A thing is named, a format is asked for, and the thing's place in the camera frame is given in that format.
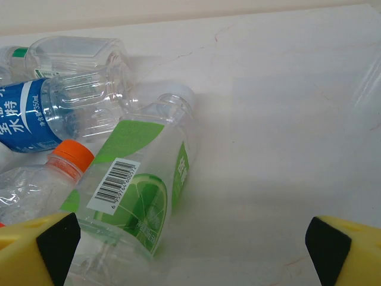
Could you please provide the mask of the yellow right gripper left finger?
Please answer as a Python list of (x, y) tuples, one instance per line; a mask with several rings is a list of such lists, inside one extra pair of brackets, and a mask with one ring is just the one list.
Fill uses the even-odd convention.
[(75, 213), (0, 227), (0, 286), (64, 286), (80, 237)]

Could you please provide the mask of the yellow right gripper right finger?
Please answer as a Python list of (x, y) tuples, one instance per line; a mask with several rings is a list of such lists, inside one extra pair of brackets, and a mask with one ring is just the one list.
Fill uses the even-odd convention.
[(380, 228), (315, 216), (305, 245), (321, 286), (381, 286)]

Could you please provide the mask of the clear bottle blue label white cap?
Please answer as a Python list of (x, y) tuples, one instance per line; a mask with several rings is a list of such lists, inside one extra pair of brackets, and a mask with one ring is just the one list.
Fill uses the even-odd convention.
[(0, 86), (0, 142), (16, 153), (51, 150), (67, 139), (108, 137), (138, 107), (123, 73), (79, 73)]

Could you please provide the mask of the clear square bottle green cap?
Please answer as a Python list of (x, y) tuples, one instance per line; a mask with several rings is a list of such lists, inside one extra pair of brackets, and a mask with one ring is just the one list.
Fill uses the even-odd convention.
[(0, 47), (0, 66), (12, 73), (12, 84), (58, 74), (87, 73), (119, 62), (126, 66), (123, 77), (126, 89), (130, 89), (126, 48), (117, 38), (49, 36), (30, 46)]

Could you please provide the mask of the crumpled clear bottle orange cap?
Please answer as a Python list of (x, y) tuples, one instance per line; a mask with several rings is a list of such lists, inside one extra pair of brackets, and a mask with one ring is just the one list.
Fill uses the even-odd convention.
[(51, 215), (81, 180), (94, 155), (68, 139), (44, 164), (16, 167), (0, 175), (0, 223), (8, 226)]

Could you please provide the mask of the clear bottle lime green label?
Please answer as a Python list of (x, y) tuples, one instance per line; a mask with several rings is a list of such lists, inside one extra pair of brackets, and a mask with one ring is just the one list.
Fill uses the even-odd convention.
[(81, 230), (64, 286), (143, 286), (195, 153), (195, 94), (173, 84), (124, 116), (61, 206)]

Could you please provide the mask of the clear plastic bottle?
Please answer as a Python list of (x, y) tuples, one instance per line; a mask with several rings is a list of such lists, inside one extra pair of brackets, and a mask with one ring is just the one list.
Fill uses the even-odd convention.
[(0, 66), (0, 86), (12, 84), (12, 73), (6, 68)]

